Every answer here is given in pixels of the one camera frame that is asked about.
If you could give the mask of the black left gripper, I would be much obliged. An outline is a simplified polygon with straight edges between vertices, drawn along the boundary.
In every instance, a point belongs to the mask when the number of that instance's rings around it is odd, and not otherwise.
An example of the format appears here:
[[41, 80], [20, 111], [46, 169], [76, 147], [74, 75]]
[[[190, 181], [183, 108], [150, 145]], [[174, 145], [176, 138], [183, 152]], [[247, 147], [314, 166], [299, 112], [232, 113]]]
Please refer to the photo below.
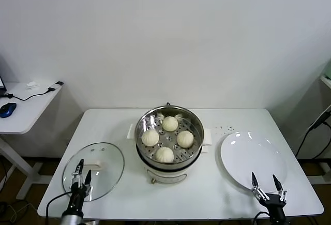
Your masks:
[[84, 184], [79, 187], [82, 178], [83, 166], [84, 159], [81, 159], [77, 164], [75, 171], [71, 175], [71, 197], [67, 209], [65, 210], [65, 216], [83, 216], [82, 207], [84, 199], [88, 196], [88, 193], [90, 192], [92, 181], [92, 171], [88, 170], [84, 180]]

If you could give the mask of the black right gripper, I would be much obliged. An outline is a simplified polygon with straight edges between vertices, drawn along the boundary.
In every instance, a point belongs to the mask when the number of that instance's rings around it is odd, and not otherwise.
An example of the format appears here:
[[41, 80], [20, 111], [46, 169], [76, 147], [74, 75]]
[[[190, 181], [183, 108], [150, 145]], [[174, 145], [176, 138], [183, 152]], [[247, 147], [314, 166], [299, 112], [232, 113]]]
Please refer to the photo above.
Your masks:
[[281, 182], [273, 174], [273, 180], [278, 195], [267, 195], [260, 187], [257, 178], [252, 172], [252, 189], [255, 198], [268, 210], [271, 224], [286, 224], [286, 216], [283, 208], [286, 205], [287, 191], [283, 189]]

